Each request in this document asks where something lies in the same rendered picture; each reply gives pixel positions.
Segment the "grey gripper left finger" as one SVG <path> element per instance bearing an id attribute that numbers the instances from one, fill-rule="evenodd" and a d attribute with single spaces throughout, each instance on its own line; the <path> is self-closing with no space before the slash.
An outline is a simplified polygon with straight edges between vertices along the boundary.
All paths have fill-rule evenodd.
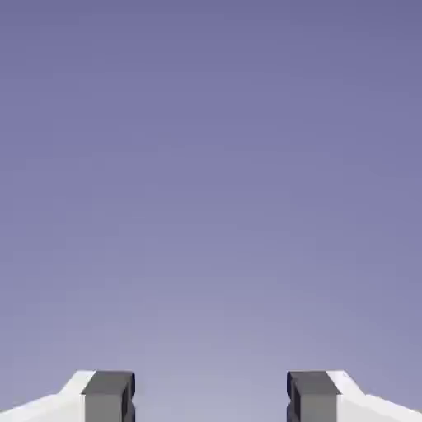
<path id="1" fill-rule="evenodd" d="M 136 422 L 135 373 L 78 370 L 63 388 L 0 412 L 0 422 Z"/>

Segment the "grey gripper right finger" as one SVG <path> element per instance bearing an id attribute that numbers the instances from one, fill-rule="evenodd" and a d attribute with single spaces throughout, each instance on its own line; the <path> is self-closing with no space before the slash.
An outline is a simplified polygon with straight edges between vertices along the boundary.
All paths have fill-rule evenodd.
<path id="1" fill-rule="evenodd" d="M 364 392 L 344 370 L 289 371 L 286 387 L 286 422 L 422 422 L 422 411 Z"/>

